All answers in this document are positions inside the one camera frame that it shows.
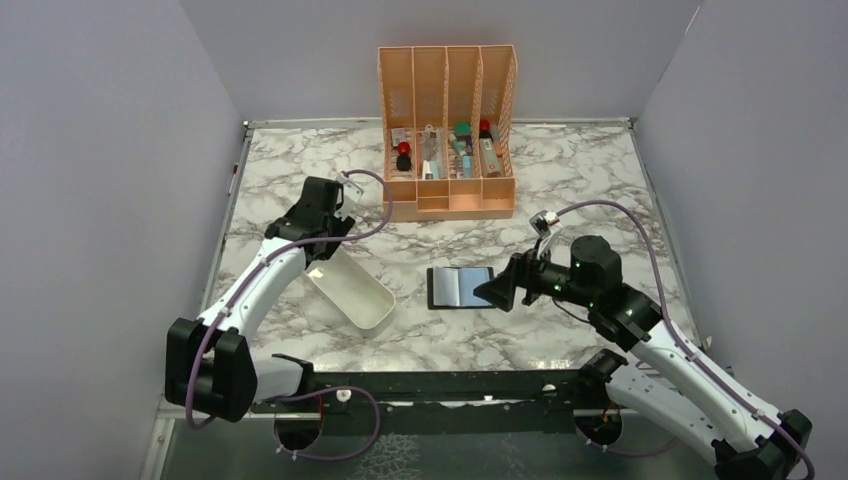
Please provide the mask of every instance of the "white container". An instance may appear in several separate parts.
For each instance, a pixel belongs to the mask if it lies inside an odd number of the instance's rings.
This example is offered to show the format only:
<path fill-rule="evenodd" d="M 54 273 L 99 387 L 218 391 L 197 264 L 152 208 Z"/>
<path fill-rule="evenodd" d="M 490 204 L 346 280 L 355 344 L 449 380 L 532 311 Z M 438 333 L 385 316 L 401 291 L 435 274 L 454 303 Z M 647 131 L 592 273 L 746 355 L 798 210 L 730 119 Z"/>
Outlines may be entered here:
<path fill-rule="evenodd" d="M 392 292 L 342 247 L 329 260 L 313 262 L 306 278 L 364 335 L 382 331 L 383 321 L 395 308 Z"/>

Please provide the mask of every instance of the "white marble surface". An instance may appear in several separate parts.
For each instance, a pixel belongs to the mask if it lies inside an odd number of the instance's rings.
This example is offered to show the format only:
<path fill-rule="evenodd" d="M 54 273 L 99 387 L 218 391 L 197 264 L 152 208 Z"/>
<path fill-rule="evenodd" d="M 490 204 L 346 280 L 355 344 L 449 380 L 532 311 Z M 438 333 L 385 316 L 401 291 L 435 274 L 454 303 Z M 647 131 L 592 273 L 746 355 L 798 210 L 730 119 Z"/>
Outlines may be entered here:
<path fill-rule="evenodd" d="M 532 246 L 528 218 L 594 198 L 633 209 L 652 236 L 672 318 L 692 336 L 692 322 L 653 212 L 629 131 L 623 127 L 518 126 L 512 134 L 517 180 L 510 220 L 397 223 L 343 246 L 397 297 L 389 325 L 365 338 L 303 278 L 292 284 L 252 342 L 254 358 L 285 353 L 322 371 L 511 370 L 578 368 L 603 346 L 616 349 L 547 299 L 512 312 L 427 309 L 426 269 L 493 266 Z M 382 172 L 379 128 L 257 130 L 221 260 L 216 295 L 229 287 L 256 254 L 265 226 L 299 196 L 304 178 L 335 178 L 339 170 Z M 367 177 L 354 231 L 379 222 L 380 188 Z M 624 279 L 656 299 L 647 254 L 629 220 L 606 207 L 566 216 L 554 260 L 567 263 L 567 242 L 604 236 L 621 254 Z M 574 311 L 584 314 L 579 308 Z"/>

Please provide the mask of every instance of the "gray wall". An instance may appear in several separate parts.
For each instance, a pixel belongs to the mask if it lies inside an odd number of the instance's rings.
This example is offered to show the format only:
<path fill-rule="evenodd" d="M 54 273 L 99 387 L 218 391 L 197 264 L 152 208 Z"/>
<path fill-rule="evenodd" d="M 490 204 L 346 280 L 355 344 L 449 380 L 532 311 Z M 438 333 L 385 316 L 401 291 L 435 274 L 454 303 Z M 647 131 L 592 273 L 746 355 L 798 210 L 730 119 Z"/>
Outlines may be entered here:
<path fill-rule="evenodd" d="M 701 0 L 182 0 L 239 113 L 380 116 L 377 48 L 514 43 L 518 117 L 636 116 Z"/>
<path fill-rule="evenodd" d="M 176 0 L 0 4 L 0 478 L 137 478 L 240 117 Z"/>
<path fill-rule="evenodd" d="M 637 124 L 716 357 L 848 457 L 848 3 L 706 0 Z"/>

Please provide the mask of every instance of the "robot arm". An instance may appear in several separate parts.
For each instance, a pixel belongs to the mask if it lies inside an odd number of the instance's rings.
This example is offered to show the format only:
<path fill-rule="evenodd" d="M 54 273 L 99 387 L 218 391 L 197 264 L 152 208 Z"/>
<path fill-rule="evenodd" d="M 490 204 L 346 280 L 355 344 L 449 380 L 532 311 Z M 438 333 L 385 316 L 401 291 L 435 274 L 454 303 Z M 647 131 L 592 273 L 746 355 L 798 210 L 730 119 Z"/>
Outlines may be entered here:
<path fill-rule="evenodd" d="M 623 283 L 621 257 L 602 237 L 584 236 L 571 245 L 569 266 L 550 261 L 549 245 L 561 232 L 557 214 L 541 212 L 531 225 L 539 234 L 533 249 L 514 254 L 506 269 L 474 294 L 501 310 L 513 307 L 516 287 L 530 305 L 540 295 L 586 307 L 589 323 L 605 339 L 632 352 L 674 384 L 657 384 L 609 350 L 581 369 L 604 386 L 610 400 L 627 405 L 666 428 L 715 465 L 719 478 L 786 478 L 799 454 L 762 417 L 779 419 L 787 433 L 805 445 L 812 425 L 800 412 L 781 412 L 742 387 L 709 357 L 687 343 L 681 348 L 659 305 Z M 671 323 L 677 338 L 685 339 Z M 696 358 L 686 351 L 694 352 Z M 757 409 L 750 414 L 704 369 Z"/>
<path fill-rule="evenodd" d="M 308 177 L 300 199 L 271 223 L 259 251 L 224 295 L 197 320 L 178 319 L 168 331 L 165 398 L 185 405 L 189 378 L 203 337 L 214 328 L 193 389 L 193 409 L 235 422 L 250 405 L 296 393 L 312 364 L 286 355 L 254 361 L 248 343 L 288 285 L 315 260 L 327 260 L 339 242 L 308 239 L 344 237 L 354 225 L 349 214 L 362 189 L 340 175 L 336 181 Z"/>

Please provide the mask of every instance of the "purple cable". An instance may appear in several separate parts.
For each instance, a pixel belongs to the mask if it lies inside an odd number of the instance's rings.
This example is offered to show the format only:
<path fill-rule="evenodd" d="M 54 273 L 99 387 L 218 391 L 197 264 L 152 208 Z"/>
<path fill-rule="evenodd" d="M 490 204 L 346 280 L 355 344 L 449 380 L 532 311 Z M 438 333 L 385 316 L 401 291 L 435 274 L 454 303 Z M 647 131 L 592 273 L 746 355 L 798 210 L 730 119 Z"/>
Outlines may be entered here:
<path fill-rule="evenodd" d="M 363 388 L 354 387 L 353 385 L 342 385 L 338 387 L 330 387 L 325 388 L 323 390 L 317 390 L 314 392 L 307 393 L 305 395 L 298 395 L 296 397 L 277 397 L 275 400 L 277 400 L 278 402 L 299 402 L 301 400 L 308 400 L 310 398 L 315 398 L 318 395 L 324 395 L 325 393 L 336 392 L 338 390 L 350 390 L 352 392 L 361 393 L 362 395 L 365 395 L 365 398 L 367 398 L 368 402 L 371 403 L 371 406 L 374 407 L 374 432 L 371 433 L 371 437 L 368 439 L 367 442 L 365 442 L 365 445 L 363 445 L 359 450 L 353 451 L 351 453 L 346 453 L 344 455 L 338 455 L 335 457 L 313 455 L 311 453 L 300 453 L 299 450 L 292 451 L 283 446 L 283 443 L 280 441 L 280 437 L 277 435 L 277 428 L 274 427 L 274 441 L 277 442 L 277 453 L 282 451 L 291 454 L 292 460 L 297 460 L 297 458 L 305 458 L 307 460 L 320 460 L 323 462 L 341 462 L 362 455 L 363 453 L 367 452 L 369 448 L 373 447 L 375 443 L 377 443 L 377 437 L 380 435 L 380 406 L 377 405 L 377 400 L 374 399 L 374 396 Z"/>
<path fill-rule="evenodd" d="M 592 445 L 595 448 L 603 450 L 604 453 L 611 453 L 613 455 L 618 455 L 620 457 L 628 457 L 628 458 L 647 458 L 647 457 L 656 457 L 657 455 L 662 455 L 663 453 L 668 452 L 672 448 L 677 446 L 678 440 L 677 437 L 673 437 L 668 443 L 665 445 L 655 449 L 648 450 L 645 452 L 634 452 L 631 450 L 623 450 L 620 448 L 615 448 L 609 445 L 601 445 L 600 443 L 595 442 L 594 440 L 590 440 L 589 437 L 586 436 L 586 433 L 583 430 L 580 430 L 580 427 L 577 427 L 577 433 L 583 437 L 583 440 L 589 445 Z"/>
<path fill-rule="evenodd" d="M 752 415 L 758 415 L 760 420 L 762 420 L 766 425 L 774 429 L 774 431 L 777 432 L 778 435 L 780 435 L 781 437 L 783 437 L 784 440 L 786 440 L 786 442 L 798 453 L 798 456 L 800 456 L 801 459 L 804 460 L 804 465 L 807 466 L 807 476 L 804 477 L 804 480 L 813 480 L 816 476 L 816 469 L 813 466 L 813 461 L 807 455 L 807 452 L 804 451 L 804 448 L 799 445 L 798 442 L 796 442 L 795 439 L 792 438 L 792 436 L 789 435 L 789 433 L 783 427 L 780 426 L 780 424 L 765 415 L 759 415 L 757 413 L 757 408 L 751 405 L 747 400 L 745 400 L 745 398 L 743 398 L 735 390 L 733 390 L 733 388 L 728 385 L 727 382 L 722 380 L 721 377 L 719 377 L 715 372 L 713 372 L 707 364 L 705 364 L 697 355 L 695 355 L 695 352 L 689 348 L 688 343 L 684 342 L 683 338 L 681 338 L 680 335 L 677 333 L 677 330 L 671 323 L 671 317 L 668 314 L 668 305 L 665 299 L 662 278 L 660 278 L 660 267 L 659 263 L 657 262 L 657 255 L 654 252 L 654 245 L 653 243 L 651 243 L 651 239 L 650 237 L 648 237 L 648 232 L 645 231 L 645 227 L 642 226 L 642 222 L 640 222 L 639 219 L 636 218 L 636 215 L 623 205 L 617 202 L 613 202 L 611 200 L 588 200 L 585 202 L 575 203 L 574 205 L 568 206 L 558 211 L 557 215 L 561 217 L 566 213 L 573 212 L 574 210 L 587 207 L 589 205 L 606 205 L 609 207 L 614 207 L 620 210 L 625 215 L 627 215 L 627 217 L 633 221 L 633 223 L 636 225 L 636 228 L 639 230 L 639 234 L 642 235 L 642 240 L 645 241 L 645 247 L 648 250 L 648 257 L 651 260 L 651 268 L 654 271 L 654 280 L 657 283 L 657 294 L 659 295 L 660 299 L 660 310 L 662 311 L 663 324 L 668 330 L 668 333 L 672 336 L 672 338 L 674 338 L 674 341 L 677 342 L 678 345 L 680 345 L 680 348 L 683 350 L 686 356 L 691 358 L 693 363 L 695 363 L 695 365 L 697 365 L 698 368 L 700 368 L 701 371 L 704 372 L 704 374 L 706 374 L 707 377 L 709 377 L 710 380 L 713 381 L 713 383 L 718 385 L 719 388 L 721 388 L 725 393 L 730 395 Z"/>
<path fill-rule="evenodd" d="M 387 223 L 389 223 L 389 219 L 392 218 L 392 210 L 394 209 L 394 198 L 392 197 L 392 191 L 389 189 L 389 185 L 379 175 L 368 170 L 348 170 L 347 172 L 342 172 L 342 175 L 344 175 L 345 177 L 357 174 L 368 175 L 369 177 L 374 178 L 375 180 L 380 182 L 380 184 L 383 186 L 383 191 L 386 192 L 386 200 L 389 204 L 389 208 L 388 211 L 386 211 L 386 215 L 383 217 L 383 220 L 380 222 L 380 224 L 377 225 L 377 227 L 375 227 L 373 230 L 370 230 L 365 233 L 359 233 L 357 235 L 352 235 L 350 237 L 305 238 L 303 240 L 298 240 L 296 242 L 289 243 L 274 250 L 266 257 L 265 262 L 260 263 L 253 270 L 250 271 L 244 281 L 238 286 L 238 288 L 236 288 L 236 291 L 233 293 L 233 296 L 230 297 L 230 300 L 225 304 L 226 308 L 232 309 L 233 305 L 238 302 L 239 298 L 241 298 L 244 291 L 247 290 L 247 287 L 250 286 L 250 283 L 253 282 L 257 275 L 259 275 L 259 272 L 261 272 L 262 269 L 264 269 L 266 266 L 270 265 L 271 262 L 280 255 L 290 250 L 294 250 L 295 248 L 300 248 L 305 245 L 311 245 L 313 243 L 352 242 L 355 240 L 362 240 L 363 238 L 368 238 L 371 235 L 374 235 L 375 233 L 379 232 L 383 229 L 383 227 L 386 226 Z M 200 364 L 203 361 L 203 353 L 206 352 L 206 349 L 209 347 L 209 342 L 212 340 L 212 335 L 215 333 L 215 330 L 218 329 L 218 325 L 220 325 L 221 322 L 224 321 L 224 318 L 224 314 L 219 313 L 215 317 L 215 320 L 212 322 L 212 324 L 209 325 L 209 327 L 206 329 L 206 333 L 203 335 L 203 339 L 200 341 L 200 347 L 198 347 L 197 349 L 197 354 L 194 356 L 194 363 L 192 363 L 191 365 L 191 373 L 188 377 L 188 391 L 186 392 L 185 409 L 186 423 L 188 424 L 188 427 L 192 430 L 200 430 L 206 425 L 209 425 L 209 423 L 215 419 L 215 417 L 210 416 L 205 418 L 200 423 L 194 421 L 194 389 L 197 386 L 197 375 L 198 373 L 200 373 Z"/>

